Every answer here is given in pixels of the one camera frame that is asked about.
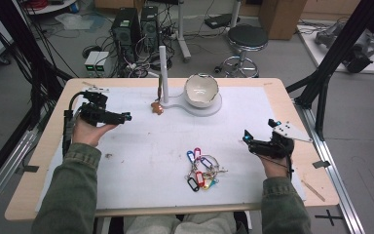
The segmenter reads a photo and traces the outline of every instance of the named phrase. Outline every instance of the person's right hand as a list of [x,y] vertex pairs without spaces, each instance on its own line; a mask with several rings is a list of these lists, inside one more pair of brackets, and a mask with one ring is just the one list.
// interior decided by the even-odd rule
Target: person's right hand
[[259,158],[262,161],[267,178],[288,176],[286,158],[272,159],[269,156],[263,156],[263,155],[259,155]]

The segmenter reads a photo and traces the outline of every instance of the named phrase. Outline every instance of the black stool seat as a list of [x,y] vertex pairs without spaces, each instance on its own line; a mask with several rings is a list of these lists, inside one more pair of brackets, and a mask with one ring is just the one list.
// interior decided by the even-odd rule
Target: black stool seat
[[227,35],[238,46],[250,48],[264,47],[269,40],[263,28],[250,25],[235,26]]

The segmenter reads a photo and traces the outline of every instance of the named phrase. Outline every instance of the table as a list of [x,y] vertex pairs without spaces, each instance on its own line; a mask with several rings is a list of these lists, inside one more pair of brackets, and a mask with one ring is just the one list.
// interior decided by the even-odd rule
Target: table
[[[42,137],[31,157],[29,165],[38,166],[37,173],[25,173],[19,186],[5,212],[8,220],[31,220],[36,216],[35,207],[43,188],[46,168],[48,168],[52,157],[62,136],[63,110],[71,97],[80,92],[86,85],[83,82],[96,84],[99,87],[155,87],[157,79],[73,79],[68,81],[65,89],[56,105],[53,115],[43,132]],[[169,87],[182,87],[186,79],[168,79]],[[304,126],[298,116],[291,99],[289,98],[283,83],[274,78],[219,78],[217,82],[220,87],[263,87],[269,99],[271,107],[278,119],[286,119],[297,128],[303,130]],[[339,202],[338,195],[329,180],[324,168],[315,169],[313,163],[319,160],[318,154],[311,143],[296,141],[293,152],[293,165],[301,178],[303,189],[307,200],[305,205],[311,206],[334,206]],[[221,212],[221,211],[244,211],[259,209],[251,204],[232,204],[229,206],[209,207],[187,207],[177,210],[178,213],[197,212]],[[152,214],[174,214],[174,208],[151,209],[125,209],[97,211],[98,216],[113,215],[152,215]]]

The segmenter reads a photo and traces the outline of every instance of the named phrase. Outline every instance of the stool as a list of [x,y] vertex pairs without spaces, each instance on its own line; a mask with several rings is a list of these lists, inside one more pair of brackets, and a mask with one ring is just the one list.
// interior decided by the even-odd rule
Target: stool
[[268,36],[261,27],[251,25],[238,25],[229,30],[227,34],[229,43],[237,49],[240,54],[225,59],[220,65],[214,68],[215,73],[222,69],[227,77],[259,77],[257,65],[245,54],[248,51],[263,50],[268,44]]

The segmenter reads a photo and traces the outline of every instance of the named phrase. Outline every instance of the white machine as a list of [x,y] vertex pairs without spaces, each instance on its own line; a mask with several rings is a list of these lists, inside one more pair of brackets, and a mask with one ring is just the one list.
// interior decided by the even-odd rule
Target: white machine
[[90,52],[85,67],[89,77],[108,77],[111,73],[109,52]]

